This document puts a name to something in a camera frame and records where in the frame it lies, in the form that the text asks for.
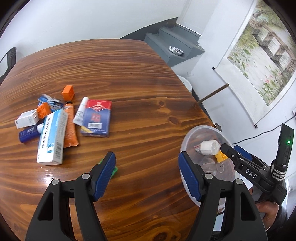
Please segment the person's right hand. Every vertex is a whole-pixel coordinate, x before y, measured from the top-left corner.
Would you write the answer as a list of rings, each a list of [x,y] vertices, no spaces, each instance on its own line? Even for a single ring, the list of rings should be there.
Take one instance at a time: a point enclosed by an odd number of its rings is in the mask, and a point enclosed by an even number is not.
[[[279,205],[276,202],[270,201],[262,201],[260,203],[256,203],[255,205],[259,212],[265,213],[262,221],[265,229],[268,230],[276,220],[280,208]]]

